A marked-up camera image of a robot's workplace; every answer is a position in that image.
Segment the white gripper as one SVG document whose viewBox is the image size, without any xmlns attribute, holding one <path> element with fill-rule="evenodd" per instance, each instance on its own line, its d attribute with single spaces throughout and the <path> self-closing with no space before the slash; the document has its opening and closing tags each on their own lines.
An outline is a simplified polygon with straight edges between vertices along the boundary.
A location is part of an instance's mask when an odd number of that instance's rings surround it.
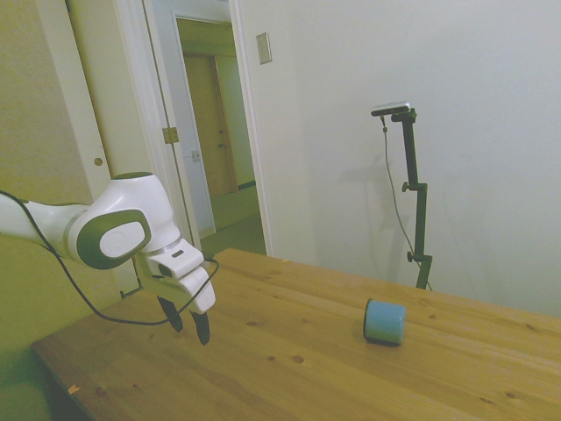
<svg viewBox="0 0 561 421">
<path fill-rule="evenodd" d="M 153 262 L 138 264 L 142 285 L 159 296 L 158 301 L 167 322 L 176 332 L 183 330 L 181 316 L 176 309 L 185 304 L 195 323 L 197 337 L 203 346 L 210 341 L 209 317 L 205 313 L 213 307 L 216 295 L 205 267 Z"/>
</svg>

